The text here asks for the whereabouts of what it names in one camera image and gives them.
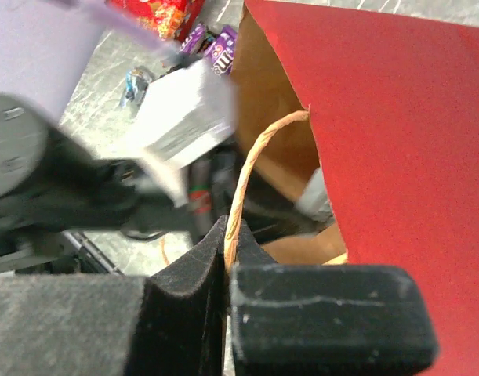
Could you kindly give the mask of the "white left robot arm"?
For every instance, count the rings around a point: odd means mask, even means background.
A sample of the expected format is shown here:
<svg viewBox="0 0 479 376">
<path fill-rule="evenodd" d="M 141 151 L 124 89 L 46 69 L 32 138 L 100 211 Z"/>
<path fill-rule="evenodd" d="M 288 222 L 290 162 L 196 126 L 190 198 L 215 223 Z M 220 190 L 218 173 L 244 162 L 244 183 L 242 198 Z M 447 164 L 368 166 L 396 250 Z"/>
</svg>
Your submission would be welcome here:
<svg viewBox="0 0 479 376">
<path fill-rule="evenodd" d="M 0 93 L 0 257 L 38 236 L 118 231 L 137 241 L 211 228 L 133 159 L 95 159 L 19 98 Z"/>
</svg>

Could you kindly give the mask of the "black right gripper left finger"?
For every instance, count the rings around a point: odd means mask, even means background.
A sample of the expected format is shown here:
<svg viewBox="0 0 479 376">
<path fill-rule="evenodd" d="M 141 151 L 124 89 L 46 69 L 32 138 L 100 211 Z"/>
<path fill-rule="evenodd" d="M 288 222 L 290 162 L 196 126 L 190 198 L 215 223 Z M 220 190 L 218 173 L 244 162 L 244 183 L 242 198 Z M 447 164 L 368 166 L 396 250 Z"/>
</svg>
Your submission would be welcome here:
<svg viewBox="0 0 479 376">
<path fill-rule="evenodd" d="M 225 219 L 152 277 L 0 277 L 0 375 L 220 375 Z"/>
</svg>

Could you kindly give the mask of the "purple M&M's packet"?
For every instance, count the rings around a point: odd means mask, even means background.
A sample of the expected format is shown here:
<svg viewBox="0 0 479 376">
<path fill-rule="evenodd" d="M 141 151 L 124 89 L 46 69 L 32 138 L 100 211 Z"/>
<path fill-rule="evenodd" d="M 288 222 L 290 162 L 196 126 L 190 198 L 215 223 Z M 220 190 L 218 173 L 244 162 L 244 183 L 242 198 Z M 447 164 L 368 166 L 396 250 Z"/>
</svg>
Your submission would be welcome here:
<svg viewBox="0 0 479 376">
<path fill-rule="evenodd" d="M 234 60 L 237 39 L 236 30 L 225 25 L 212 44 L 204 51 L 204 57 L 211 63 L 217 75 L 228 75 Z"/>
</svg>

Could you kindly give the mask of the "clear blue snack packet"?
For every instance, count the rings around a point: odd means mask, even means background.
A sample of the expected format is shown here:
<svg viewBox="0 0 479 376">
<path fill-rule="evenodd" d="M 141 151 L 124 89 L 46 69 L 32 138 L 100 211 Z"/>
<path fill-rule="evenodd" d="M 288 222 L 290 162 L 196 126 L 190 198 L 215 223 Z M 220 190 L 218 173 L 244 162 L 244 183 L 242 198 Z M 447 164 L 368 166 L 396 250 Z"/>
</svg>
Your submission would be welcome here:
<svg viewBox="0 0 479 376">
<path fill-rule="evenodd" d="M 125 76 L 125 88 L 119 106 L 124 108 L 131 103 L 139 107 L 143 102 L 149 84 L 153 81 L 154 75 L 144 66 L 129 70 Z"/>
</svg>

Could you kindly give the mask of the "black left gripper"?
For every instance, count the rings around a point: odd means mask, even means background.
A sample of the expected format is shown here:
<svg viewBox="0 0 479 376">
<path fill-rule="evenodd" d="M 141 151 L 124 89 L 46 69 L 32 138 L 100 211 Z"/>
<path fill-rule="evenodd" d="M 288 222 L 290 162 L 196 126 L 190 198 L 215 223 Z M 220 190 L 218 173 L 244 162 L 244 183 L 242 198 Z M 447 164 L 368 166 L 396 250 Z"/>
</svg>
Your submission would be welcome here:
<svg viewBox="0 0 479 376">
<path fill-rule="evenodd" d="M 187 196 L 194 224 L 191 239 L 202 240 L 222 215 L 228 215 L 244 158 L 234 144 L 220 144 L 187 167 Z M 260 175 L 249 178 L 242 218 L 259 243 L 314 233 L 318 224 Z"/>
</svg>

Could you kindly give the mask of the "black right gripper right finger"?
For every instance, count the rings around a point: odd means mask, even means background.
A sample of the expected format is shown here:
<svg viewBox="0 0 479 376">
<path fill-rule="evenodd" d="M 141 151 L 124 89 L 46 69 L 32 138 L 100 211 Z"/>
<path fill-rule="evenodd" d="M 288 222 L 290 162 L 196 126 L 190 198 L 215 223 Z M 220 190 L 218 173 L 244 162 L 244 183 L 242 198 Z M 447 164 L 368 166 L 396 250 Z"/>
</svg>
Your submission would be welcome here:
<svg viewBox="0 0 479 376">
<path fill-rule="evenodd" d="M 242 224 L 230 273 L 238 375 L 415 375 L 439 346 L 421 291 L 385 265 L 275 262 Z"/>
</svg>

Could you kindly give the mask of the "red cookie snack bag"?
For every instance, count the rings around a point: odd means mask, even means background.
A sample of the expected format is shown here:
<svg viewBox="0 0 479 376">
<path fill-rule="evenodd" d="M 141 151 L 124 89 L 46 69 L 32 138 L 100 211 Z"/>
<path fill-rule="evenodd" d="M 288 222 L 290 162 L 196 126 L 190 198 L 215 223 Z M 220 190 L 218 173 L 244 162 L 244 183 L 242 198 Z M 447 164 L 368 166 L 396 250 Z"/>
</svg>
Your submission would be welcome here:
<svg viewBox="0 0 479 376">
<path fill-rule="evenodd" d="M 205 0 L 108 0 L 106 3 L 162 39 L 183 42 Z"/>
</svg>

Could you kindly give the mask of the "purple candy packet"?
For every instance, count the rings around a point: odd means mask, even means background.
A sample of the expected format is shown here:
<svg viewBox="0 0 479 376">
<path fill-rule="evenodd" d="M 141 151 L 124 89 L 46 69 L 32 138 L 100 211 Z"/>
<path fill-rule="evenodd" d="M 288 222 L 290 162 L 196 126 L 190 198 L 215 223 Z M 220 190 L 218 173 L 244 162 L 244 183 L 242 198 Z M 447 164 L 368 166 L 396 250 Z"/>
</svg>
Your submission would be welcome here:
<svg viewBox="0 0 479 376">
<path fill-rule="evenodd" d="M 206 39 L 208 28 L 203 23 L 198 23 L 183 41 L 180 52 L 183 54 L 196 54 Z"/>
</svg>

